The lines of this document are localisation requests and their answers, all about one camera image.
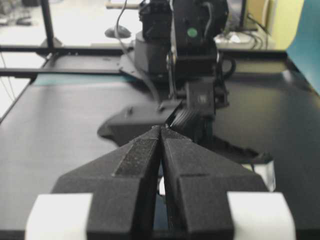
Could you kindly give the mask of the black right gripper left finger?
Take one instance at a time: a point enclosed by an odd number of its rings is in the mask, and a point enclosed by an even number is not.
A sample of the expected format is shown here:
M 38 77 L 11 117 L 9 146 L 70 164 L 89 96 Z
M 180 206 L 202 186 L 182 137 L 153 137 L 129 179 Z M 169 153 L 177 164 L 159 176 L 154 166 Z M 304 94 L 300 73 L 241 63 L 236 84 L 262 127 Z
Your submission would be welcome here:
M 61 175 L 29 213 L 27 240 L 147 239 L 153 230 L 159 126 Z

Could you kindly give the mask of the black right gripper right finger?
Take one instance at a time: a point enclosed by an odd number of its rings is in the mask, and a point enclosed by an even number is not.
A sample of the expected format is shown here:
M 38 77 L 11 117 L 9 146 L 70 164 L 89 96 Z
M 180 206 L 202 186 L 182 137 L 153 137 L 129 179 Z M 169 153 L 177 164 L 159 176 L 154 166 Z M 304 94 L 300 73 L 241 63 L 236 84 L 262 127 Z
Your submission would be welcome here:
M 161 129 L 166 194 L 190 240 L 294 240 L 281 192 L 263 178 L 168 128 Z

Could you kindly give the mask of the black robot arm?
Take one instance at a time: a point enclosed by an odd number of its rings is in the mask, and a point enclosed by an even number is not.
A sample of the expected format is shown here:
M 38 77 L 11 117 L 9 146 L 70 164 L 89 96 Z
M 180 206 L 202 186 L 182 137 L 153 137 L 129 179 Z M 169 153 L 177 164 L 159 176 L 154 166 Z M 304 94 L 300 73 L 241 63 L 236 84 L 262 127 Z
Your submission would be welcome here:
M 122 50 L 155 103 L 103 123 L 98 134 L 118 149 L 38 195 L 26 240 L 296 239 L 274 158 L 212 133 L 233 74 L 215 43 L 228 13 L 224 0 L 140 3 L 142 43 Z

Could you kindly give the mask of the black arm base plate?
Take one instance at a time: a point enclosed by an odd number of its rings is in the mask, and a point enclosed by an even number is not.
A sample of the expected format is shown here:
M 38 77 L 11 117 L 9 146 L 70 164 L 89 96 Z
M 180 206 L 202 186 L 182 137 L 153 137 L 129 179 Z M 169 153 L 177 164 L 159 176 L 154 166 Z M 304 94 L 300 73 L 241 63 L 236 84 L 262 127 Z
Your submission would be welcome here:
M 169 99 L 159 105 L 128 106 L 107 119 L 97 134 L 122 146 L 152 127 L 161 126 L 165 129 L 165 139 L 187 138 L 193 151 L 199 148 L 203 153 L 253 168 L 273 162 L 269 153 L 232 145 L 213 134 L 216 110 L 228 105 L 225 79 L 233 74 L 236 64 L 233 61 L 230 71 L 224 73 L 223 60 L 222 55 L 216 54 L 215 59 L 201 57 L 189 67 L 179 67 L 170 56 Z M 208 69 L 202 71 L 197 64 L 201 67 L 208 64 Z

